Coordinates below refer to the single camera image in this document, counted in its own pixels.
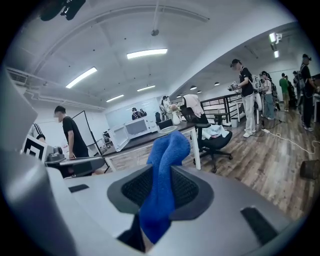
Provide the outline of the large wall whiteboard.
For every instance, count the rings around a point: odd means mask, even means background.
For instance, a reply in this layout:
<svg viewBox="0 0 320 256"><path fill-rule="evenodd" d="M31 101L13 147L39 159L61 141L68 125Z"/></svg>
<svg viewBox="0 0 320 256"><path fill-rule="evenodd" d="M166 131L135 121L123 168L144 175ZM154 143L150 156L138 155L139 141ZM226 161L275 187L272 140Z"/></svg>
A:
<svg viewBox="0 0 320 256"><path fill-rule="evenodd" d="M136 108L139 112L141 109L146 113L146 116L151 120L156 120L156 112L160 113L160 105L156 98L139 101L133 104L123 106L119 109L113 110L105 114L106 121L110 128L131 122L133 111Z"/></svg>

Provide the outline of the white microwave oven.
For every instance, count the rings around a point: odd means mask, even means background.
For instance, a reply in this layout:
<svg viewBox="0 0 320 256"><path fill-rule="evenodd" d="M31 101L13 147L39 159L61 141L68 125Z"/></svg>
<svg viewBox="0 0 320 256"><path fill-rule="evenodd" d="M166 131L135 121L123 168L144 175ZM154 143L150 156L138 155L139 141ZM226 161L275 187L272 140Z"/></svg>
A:
<svg viewBox="0 0 320 256"><path fill-rule="evenodd" d="M148 117L138 118L108 129L117 152L120 152L131 140L157 131L156 122Z"/></svg>

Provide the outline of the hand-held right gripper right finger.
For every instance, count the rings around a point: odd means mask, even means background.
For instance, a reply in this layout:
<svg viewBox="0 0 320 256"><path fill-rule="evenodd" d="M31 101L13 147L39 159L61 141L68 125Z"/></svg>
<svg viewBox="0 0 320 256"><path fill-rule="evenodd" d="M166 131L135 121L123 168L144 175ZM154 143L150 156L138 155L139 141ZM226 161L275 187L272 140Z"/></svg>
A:
<svg viewBox="0 0 320 256"><path fill-rule="evenodd" d="M172 221L150 250L150 256L248 256L262 245L241 214L255 207L277 233L291 224L273 203L238 180L191 167L182 170L207 182L213 190L208 209L194 220Z"/></svg>

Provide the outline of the pale pink garment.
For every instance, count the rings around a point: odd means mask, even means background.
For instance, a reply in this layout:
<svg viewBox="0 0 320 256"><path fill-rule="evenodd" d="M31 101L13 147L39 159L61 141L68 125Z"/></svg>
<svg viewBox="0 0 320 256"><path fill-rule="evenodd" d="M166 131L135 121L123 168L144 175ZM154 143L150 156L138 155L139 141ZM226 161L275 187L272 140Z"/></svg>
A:
<svg viewBox="0 0 320 256"><path fill-rule="evenodd" d="M183 96L187 108L191 108L193 113L200 118L204 114L199 97L195 94L186 94Z"/></svg>

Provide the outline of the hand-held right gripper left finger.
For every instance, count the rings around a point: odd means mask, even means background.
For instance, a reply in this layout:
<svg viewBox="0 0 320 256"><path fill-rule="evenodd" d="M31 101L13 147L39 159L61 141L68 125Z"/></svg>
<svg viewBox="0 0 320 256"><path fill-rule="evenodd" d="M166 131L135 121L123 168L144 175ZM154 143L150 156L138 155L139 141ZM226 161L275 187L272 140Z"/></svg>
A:
<svg viewBox="0 0 320 256"><path fill-rule="evenodd" d="M47 215L65 228L73 240L120 238L133 228L139 211L122 193L122 186L151 170L151 165L107 174L64 179L59 170L46 169L50 192Z"/></svg>

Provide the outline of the light blue garment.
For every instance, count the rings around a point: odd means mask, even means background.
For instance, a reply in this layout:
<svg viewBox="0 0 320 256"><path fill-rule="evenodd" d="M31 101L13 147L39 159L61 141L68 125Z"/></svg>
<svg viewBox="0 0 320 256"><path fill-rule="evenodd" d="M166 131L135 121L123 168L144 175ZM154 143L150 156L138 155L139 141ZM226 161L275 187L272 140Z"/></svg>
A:
<svg viewBox="0 0 320 256"><path fill-rule="evenodd" d="M202 129L202 140L215 139L220 136L225 138L229 133L222 125L212 124L210 127Z"/></svg>

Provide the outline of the black side table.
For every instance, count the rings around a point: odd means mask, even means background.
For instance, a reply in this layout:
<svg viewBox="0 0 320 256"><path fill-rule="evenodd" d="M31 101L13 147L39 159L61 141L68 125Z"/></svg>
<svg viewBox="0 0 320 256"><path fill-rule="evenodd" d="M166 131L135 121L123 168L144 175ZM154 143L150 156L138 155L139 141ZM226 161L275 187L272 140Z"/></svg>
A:
<svg viewBox="0 0 320 256"><path fill-rule="evenodd" d="M217 125L223 125L223 121L228 123L228 114L227 113L215 113L214 114L214 122Z"/></svg>

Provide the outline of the black metal railing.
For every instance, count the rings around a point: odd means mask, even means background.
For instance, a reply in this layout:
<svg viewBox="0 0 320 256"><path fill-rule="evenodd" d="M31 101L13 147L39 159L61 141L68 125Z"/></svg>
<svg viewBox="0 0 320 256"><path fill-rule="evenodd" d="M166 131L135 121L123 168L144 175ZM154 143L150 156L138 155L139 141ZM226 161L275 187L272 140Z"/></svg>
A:
<svg viewBox="0 0 320 256"><path fill-rule="evenodd" d="M215 124L214 114L227 113L228 123L223 121L225 127L231 127L231 118L238 118L238 121L245 117L244 106L240 93L224 95L200 102L206 118L210 124Z"/></svg>

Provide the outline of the black mesh office chair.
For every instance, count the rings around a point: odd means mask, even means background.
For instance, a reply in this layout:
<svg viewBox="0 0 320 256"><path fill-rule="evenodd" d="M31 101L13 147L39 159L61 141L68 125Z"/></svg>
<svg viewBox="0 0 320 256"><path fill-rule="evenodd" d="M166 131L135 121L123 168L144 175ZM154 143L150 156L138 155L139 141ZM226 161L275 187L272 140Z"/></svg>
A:
<svg viewBox="0 0 320 256"><path fill-rule="evenodd" d="M222 136L212 139L202 140L202 129L208 128L212 124L209 123L205 112L199 118L197 117L193 110L189 107L186 107L184 99L182 97L182 105L180 106L181 113L188 123L194 124L194 131L191 133L191 140L193 143L197 143L197 147L193 149L194 159L193 164L199 170L201 168L200 159L205 156L210 156L212 160L212 173L217 172L215 155L226 156L230 160L233 159L233 156L229 152L224 152L222 149L230 142L232 138L232 132L229 131L229 134L223 138Z"/></svg>

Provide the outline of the black framed standing whiteboard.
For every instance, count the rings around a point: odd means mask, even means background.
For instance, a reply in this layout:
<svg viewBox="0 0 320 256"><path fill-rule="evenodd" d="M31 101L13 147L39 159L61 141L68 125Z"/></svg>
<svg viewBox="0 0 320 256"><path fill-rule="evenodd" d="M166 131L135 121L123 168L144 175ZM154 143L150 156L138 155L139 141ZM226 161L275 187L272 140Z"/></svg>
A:
<svg viewBox="0 0 320 256"><path fill-rule="evenodd" d="M104 132L109 129L109 124L103 113L81 111L72 118L79 129L85 142L90 157L100 157L104 150Z"/></svg>

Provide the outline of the clear glass plate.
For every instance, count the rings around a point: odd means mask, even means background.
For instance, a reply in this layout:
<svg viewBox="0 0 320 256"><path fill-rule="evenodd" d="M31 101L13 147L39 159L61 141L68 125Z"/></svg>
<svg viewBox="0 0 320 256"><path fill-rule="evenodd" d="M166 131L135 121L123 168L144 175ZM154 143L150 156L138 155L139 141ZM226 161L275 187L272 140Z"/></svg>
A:
<svg viewBox="0 0 320 256"><path fill-rule="evenodd" d="M178 127L176 125L168 126L159 131L160 134L168 134L175 131Z"/></svg>

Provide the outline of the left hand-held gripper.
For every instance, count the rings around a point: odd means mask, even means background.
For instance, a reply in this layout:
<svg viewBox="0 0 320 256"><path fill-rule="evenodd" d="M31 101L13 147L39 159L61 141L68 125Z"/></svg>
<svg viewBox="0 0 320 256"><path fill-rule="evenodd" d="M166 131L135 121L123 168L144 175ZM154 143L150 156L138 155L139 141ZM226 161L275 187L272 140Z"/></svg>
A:
<svg viewBox="0 0 320 256"><path fill-rule="evenodd" d="M105 164L101 156L65 160L65 155L59 146L53 147L30 135L27 135L21 151L26 155L34 156L46 166L59 164L59 171L63 177L88 176Z"/></svg>

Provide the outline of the ceiling air conditioner vent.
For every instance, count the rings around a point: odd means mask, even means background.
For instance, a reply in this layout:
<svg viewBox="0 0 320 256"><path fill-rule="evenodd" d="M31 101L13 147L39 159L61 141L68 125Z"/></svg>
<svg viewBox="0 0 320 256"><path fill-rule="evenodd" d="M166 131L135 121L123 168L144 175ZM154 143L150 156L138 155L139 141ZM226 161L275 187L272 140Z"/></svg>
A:
<svg viewBox="0 0 320 256"><path fill-rule="evenodd" d="M28 80L28 76L17 71L8 69L8 74L14 83L18 86L24 86Z"/></svg>

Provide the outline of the blue cloth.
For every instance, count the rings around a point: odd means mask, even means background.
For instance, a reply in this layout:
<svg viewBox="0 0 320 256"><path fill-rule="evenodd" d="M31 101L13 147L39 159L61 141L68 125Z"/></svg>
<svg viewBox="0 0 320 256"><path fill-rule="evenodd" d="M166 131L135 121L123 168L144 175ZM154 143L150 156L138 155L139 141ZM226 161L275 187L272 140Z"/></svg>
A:
<svg viewBox="0 0 320 256"><path fill-rule="evenodd" d="M188 139L180 131L173 131L153 143L147 160L152 165L152 188L139 210L140 227L152 244L169 229L169 216L175 210L171 166L181 166L190 150Z"/></svg>

